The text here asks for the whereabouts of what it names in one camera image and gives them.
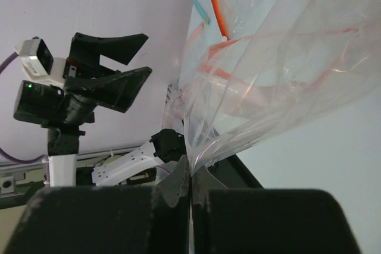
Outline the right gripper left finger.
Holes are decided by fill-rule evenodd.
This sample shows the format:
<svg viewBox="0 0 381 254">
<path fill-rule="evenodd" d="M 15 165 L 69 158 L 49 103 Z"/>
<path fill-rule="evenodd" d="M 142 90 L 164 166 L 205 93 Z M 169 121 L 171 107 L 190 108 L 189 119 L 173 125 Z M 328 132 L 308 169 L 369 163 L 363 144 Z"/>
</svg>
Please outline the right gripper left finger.
<svg viewBox="0 0 381 254">
<path fill-rule="evenodd" d="M 5 253 L 188 253 L 190 180 L 183 156 L 155 186 L 40 190 Z"/>
</svg>

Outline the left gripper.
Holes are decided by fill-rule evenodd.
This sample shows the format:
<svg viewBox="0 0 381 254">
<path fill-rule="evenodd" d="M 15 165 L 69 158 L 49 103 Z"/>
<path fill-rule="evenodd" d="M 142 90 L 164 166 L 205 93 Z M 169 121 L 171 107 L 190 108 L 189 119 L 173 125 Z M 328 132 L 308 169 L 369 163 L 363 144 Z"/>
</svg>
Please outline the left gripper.
<svg viewBox="0 0 381 254">
<path fill-rule="evenodd" d="M 64 90 L 77 98 L 125 113 L 152 73 L 149 67 L 119 73 L 101 64 L 101 55 L 127 65 L 148 40 L 140 33 L 95 37 L 76 33 L 65 61 Z"/>
</svg>

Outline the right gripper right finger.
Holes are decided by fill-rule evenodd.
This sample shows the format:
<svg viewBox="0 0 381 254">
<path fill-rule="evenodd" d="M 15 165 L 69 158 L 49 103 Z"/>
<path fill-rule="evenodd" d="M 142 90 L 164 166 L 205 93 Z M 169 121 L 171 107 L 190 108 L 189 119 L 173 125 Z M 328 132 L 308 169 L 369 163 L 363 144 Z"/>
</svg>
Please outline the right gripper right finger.
<svg viewBox="0 0 381 254">
<path fill-rule="evenodd" d="M 317 189 L 228 188 L 192 176 L 195 253 L 360 253 L 337 200 Z"/>
</svg>

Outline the clear zip top bag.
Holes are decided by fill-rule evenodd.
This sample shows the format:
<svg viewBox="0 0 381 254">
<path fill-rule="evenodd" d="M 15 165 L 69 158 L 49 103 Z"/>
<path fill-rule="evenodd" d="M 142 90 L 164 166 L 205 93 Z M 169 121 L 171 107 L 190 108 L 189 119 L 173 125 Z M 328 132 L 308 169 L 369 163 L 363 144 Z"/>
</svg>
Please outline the clear zip top bag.
<svg viewBox="0 0 381 254">
<path fill-rule="evenodd" d="M 185 46 L 164 125 L 192 173 L 380 86 L 380 0 L 214 0 L 224 36 Z"/>
</svg>

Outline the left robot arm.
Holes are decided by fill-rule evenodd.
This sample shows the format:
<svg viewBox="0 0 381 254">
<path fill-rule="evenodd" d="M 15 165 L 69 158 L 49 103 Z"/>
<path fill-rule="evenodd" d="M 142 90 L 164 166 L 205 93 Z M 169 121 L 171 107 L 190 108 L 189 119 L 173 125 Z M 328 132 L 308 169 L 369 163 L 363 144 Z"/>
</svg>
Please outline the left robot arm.
<svg viewBox="0 0 381 254">
<path fill-rule="evenodd" d="M 111 157 L 113 150 L 80 151 L 82 125 L 95 122 L 99 106 L 125 113 L 132 106 L 152 70 L 149 67 L 118 71 L 100 63 L 107 57 L 127 65 L 147 41 L 144 34 L 94 37 L 76 33 L 69 55 L 55 58 L 39 37 L 15 46 L 26 79 L 21 82 L 13 116 L 48 132 L 47 154 L 50 186 L 76 183 L 76 160 Z"/>
</svg>

